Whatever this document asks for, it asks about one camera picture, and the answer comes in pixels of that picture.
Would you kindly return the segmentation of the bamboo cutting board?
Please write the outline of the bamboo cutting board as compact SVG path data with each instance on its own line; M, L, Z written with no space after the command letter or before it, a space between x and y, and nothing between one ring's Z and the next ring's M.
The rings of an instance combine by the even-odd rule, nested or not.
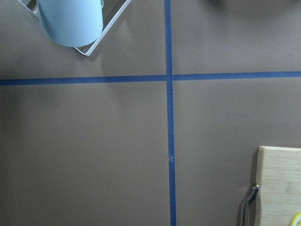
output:
M255 226L289 226L301 212L301 150L258 149Z

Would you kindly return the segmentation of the light blue cup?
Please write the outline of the light blue cup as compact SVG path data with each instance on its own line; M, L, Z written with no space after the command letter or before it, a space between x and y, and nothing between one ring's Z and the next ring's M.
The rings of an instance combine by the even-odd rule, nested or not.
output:
M85 46L102 33L102 0L39 0L37 5L44 34L59 45Z

